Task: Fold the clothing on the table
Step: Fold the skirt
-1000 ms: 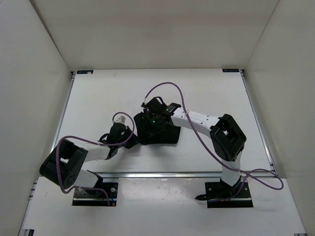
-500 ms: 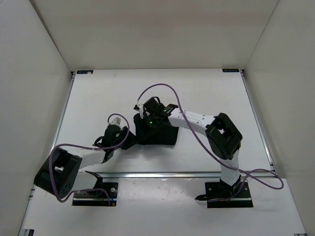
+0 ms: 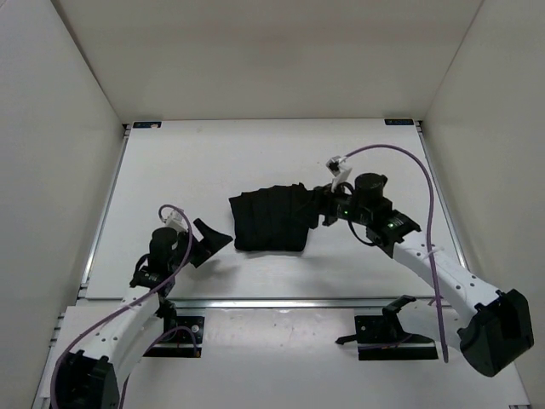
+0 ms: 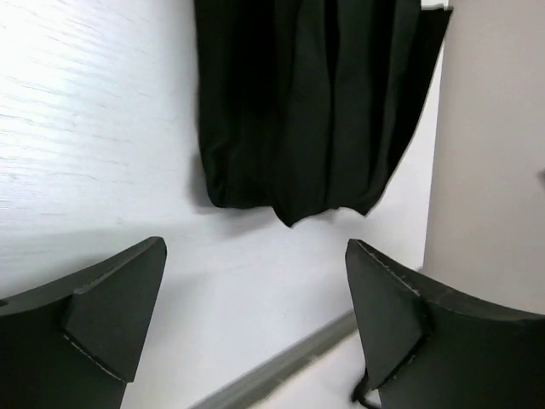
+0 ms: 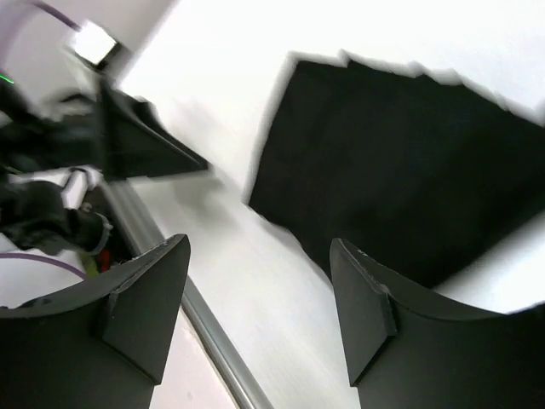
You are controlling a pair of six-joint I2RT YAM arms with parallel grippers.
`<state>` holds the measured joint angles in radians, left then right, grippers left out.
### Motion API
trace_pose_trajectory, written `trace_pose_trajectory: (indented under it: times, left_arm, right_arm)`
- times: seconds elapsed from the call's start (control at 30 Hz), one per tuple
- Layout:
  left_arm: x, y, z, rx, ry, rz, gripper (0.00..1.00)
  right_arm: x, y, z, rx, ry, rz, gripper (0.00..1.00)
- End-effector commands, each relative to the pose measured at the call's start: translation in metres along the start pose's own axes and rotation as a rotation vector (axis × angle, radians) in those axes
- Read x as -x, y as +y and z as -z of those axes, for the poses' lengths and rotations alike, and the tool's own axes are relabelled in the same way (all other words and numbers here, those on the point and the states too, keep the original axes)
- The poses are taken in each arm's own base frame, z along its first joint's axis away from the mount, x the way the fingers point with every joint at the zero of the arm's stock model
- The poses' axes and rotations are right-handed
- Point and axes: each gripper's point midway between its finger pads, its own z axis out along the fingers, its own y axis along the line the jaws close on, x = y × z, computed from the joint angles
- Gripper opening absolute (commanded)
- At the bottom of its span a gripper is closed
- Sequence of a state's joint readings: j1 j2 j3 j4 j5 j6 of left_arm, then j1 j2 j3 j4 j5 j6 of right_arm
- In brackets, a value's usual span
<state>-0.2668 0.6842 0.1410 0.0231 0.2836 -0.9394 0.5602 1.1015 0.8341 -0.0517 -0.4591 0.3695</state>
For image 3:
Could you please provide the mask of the black pleated skirt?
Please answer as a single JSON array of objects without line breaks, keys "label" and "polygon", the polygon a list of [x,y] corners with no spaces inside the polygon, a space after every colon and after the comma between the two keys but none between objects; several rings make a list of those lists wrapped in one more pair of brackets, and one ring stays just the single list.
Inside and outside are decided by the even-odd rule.
[{"label": "black pleated skirt", "polygon": [[275,185],[231,197],[238,251],[302,252],[318,226],[317,192],[301,183]]}]

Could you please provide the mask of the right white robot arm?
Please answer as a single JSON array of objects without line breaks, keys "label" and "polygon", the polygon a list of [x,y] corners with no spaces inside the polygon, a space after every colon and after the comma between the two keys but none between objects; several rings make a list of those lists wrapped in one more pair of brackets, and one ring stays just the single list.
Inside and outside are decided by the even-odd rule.
[{"label": "right white robot arm", "polygon": [[452,333],[453,348],[482,375],[494,377],[534,345],[527,299],[519,291],[501,291],[463,268],[433,244],[421,227],[395,210],[383,194],[384,175],[364,173],[355,185],[342,182],[313,189],[311,226],[324,218],[365,228],[372,246],[405,266],[429,284],[458,314],[456,325],[444,323]]}]

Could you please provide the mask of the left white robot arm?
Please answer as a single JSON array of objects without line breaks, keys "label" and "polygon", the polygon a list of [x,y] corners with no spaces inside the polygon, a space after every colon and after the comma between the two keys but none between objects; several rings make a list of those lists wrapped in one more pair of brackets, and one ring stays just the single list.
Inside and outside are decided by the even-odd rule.
[{"label": "left white robot arm", "polygon": [[154,230],[118,307],[60,354],[50,378],[50,407],[121,407],[140,359],[161,342],[176,342],[180,333],[187,334],[198,356],[195,333],[180,324],[167,296],[186,265],[200,267],[231,242],[231,236],[200,219],[171,219]]}]

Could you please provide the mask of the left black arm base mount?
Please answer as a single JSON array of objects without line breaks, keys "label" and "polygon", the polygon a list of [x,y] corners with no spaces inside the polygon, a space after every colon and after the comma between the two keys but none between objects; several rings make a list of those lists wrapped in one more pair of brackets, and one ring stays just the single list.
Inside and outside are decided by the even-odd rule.
[{"label": "left black arm base mount", "polygon": [[172,302],[159,307],[163,319],[163,335],[144,354],[155,358],[188,358],[202,356],[205,318],[202,315],[178,314]]}]

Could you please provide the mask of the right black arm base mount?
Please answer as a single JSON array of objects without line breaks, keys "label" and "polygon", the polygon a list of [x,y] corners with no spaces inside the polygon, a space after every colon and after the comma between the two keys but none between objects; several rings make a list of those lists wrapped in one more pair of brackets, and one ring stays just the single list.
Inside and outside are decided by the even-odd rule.
[{"label": "right black arm base mount", "polygon": [[404,330],[399,312],[407,304],[416,306],[416,298],[403,295],[381,309],[378,314],[356,314],[355,333],[338,337],[337,345],[356,343],[359,361],[437,360],[435,341]]}]

